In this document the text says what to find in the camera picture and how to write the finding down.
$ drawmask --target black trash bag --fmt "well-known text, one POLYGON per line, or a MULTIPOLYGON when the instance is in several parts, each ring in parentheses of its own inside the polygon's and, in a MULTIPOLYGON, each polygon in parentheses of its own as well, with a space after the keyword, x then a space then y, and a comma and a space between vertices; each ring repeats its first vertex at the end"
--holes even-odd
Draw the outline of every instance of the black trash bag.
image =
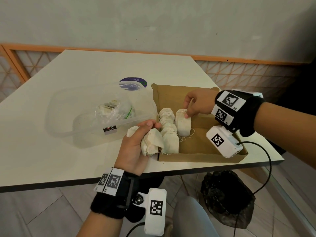
POLYGON ((256 198, 233 171, 207 173, 201 193, 207 209, 219 222, 235 227, 237 219, 236 228, 247 228, 256 198))

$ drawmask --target cardboard box lid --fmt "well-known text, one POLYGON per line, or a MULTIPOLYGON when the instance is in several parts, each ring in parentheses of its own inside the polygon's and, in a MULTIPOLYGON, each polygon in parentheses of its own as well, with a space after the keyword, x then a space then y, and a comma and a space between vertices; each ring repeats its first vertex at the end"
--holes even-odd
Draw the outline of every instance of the cardboard box lid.
MULTIPOLYGON (((161 86, 151 85, 154 93, 153 99, 157 105, 157 112, 162 108, 171 108, 174 113, 183 109, 183 100, 186 94, 196 87, 161 86)), ((218 123, 213 115, 202 115, 192 117, 190 137, 179 143, 179 154, 159 155, 159 161, 180 162, 214 162, 214 163, 239 163, 248 153, 245 147, 237 155, 231 158, 223 157, 216 147, 206 137, 206 132, 218 123)))

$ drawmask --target clear plastic container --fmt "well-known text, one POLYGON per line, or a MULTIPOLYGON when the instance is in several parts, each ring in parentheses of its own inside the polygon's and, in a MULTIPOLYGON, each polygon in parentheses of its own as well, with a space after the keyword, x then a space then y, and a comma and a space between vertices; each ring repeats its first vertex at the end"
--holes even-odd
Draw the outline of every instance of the clear plastic container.
POLYGON ((152 96, 136 81, 77 87, 54 93, 46 113, 45 128, 54 137, 63 138, 78 148, 87 148, 123 138, 130 127, 155 119, 156 113, 152 96), (128 99, 133 116, 107 123, 96 121, 96 108, 117 96, 128 99), (105 131, 114 126, 116 129, 105 131))

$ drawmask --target orange trim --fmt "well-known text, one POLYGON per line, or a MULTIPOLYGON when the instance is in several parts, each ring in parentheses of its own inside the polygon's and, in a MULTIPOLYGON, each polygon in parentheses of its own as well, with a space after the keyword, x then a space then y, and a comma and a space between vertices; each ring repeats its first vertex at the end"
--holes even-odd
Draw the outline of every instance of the orange trim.
MULTIPOLYGON (((82 50, 82 51, 109 51, 109 52, 127 52, 127 53, 143 53, 143 54, 161 54, 161 55, 185 55, 189 54, 173 54, 173 53, 159 53, 159 52, 147 52, 147 51, 121 51, 121 50, 107 50, 96 48, 77 48, 77 47, 56 47, 56 46, 40 46, 40 45, 27 45, 27 44, 3 44, 4 48, 10 50, 19 51, 47 51, 47 52, 63 52, 64 50, 82 50)), ((282 61, 269 61, 269 60, 253 60, 236 57, 222 57, 222 56, 208 56, 208 55, 189 55, 194 60, 201 61, 213 61, 213 62, 237 62, 237 63, 255 63, 266 65, 304 65, 308 63, 296 63, 296 62, 282 62, 282 61)))
POLYGON ((12 70, 14 70, 15 74, 19 77, 21 83, 22 84, 25 83, 25 79, 23 78, 23 75, 19 72, 18 67, 14 64, 14 61, 12 60, 12 58, 10 57, 10 55, 7 53, 7 51, 2 45, 0 45, 0 52, 2 56, 4 56, 4 58, 10 64, 10 67, 12 68, 12 70))
POLYGON ((11 62, 15 66, 15 72, 16 74, 20 74, 20 79, 23 79, 23 83, 26 82, 28 79, 30 79, 30 75, 25 69, 23 63, 21 62, 20 58, 16 54, 14 49, 8 48, 6 45, 3 45, 3 48, 5 49, 6 53, 8 54, 9 58, 11 59, 11 62))

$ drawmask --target black table edge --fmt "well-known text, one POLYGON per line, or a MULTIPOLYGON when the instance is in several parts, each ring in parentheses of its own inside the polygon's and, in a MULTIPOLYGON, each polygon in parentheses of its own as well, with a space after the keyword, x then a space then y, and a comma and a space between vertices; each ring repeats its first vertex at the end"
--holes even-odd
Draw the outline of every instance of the black table edge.
MULTIPOLYGON (((272 163, 272 165, 278 165, 278 164, 282 163, 283 161, 284 160, 275 160, 275 161, 272 161, 271 163, 272 163)), ((171 175, 186 175, 186 174, 196 174, 196 173, 210 172, 210 171, 234 170, 234 169, 263 167, 263 166, 269 166, 269 162, 267 161, 267 162, 260 162, 260 163, 233 164, 233 165, 225 165, 225 166, 214 166, 214 167, 202 167, 202 168, 184 169, 184 170, 151 172, 151 173, 142 174, 140 176, 140 178, 164 177, 164 176, 171 176, 171 175)), ((36 189, 45 189, 45 188, 64 187, 64 186, 81 185, 81 184, 96 184, 99 182, 100 178, 101 177, 89 178, 89 179, 74 179, 74 180, 34 183, 34 184, 0 186, 0 193, 12 192, 12 191, 27 191, 27 190, 36 190, 36 189)))

